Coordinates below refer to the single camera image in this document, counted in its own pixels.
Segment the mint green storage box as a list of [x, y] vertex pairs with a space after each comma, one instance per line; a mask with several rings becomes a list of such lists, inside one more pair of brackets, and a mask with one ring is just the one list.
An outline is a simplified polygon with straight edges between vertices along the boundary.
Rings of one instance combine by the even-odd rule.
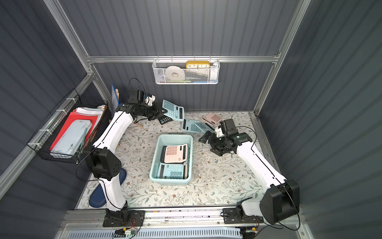
[[162, 134], [158, 137], [149, 173], [160, 185], [186, 186], [192, 179], [194, 139], [188, 134]]

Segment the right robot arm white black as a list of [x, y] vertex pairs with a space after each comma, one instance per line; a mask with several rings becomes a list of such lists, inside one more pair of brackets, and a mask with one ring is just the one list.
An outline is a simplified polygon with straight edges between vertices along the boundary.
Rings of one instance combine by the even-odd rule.
[[260, 216], [267, 224], [274, 225], [299, 215], [299, 185], [287, 180], [259, 152], [255, 141], [246, 133], [217, 136], [206, 132], [200, 139], [208, 143], [211, 152], [218, 156], [226, 153], [237, 154], [260, 181], [264, 195], [261, 200], [247, 198], [237, 203], [239, 212], [246, 216]]

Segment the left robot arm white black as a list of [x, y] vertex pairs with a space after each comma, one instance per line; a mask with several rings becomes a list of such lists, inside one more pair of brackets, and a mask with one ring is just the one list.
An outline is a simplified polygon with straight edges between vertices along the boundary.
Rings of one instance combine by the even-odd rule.
[[138, 122], [138, 116], [150, 121], [162, 117], [167, 112], [158, 103], [151, 106], [121, 104], [116, 108], [110, 124], [100, 138], [93, 145], [84, 148], [83, 159], [93, 177], [99, 182], [109, 211], [118, 212], [127, 207], [119, 181], [121, 161], [114, 154], [120, 139], [132, 123]]

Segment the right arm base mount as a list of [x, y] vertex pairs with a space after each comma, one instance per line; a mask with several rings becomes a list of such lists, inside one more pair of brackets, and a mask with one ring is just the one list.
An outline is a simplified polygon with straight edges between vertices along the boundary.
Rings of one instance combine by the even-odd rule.
[[220, 216], [225, 224], [260, 224], [263, 223], [261, 216], [248, 216], [240, 207], [223, 208]]

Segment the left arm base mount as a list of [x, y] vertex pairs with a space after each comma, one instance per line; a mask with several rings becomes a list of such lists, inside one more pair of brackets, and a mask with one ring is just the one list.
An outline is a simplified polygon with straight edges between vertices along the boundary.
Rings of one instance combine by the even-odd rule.
[[144, 222], [144, 210], [124, 209], [122, 211], [111, 211], [106, 209], [106, 215], [102, 226], [111, 227], [141, 227]]

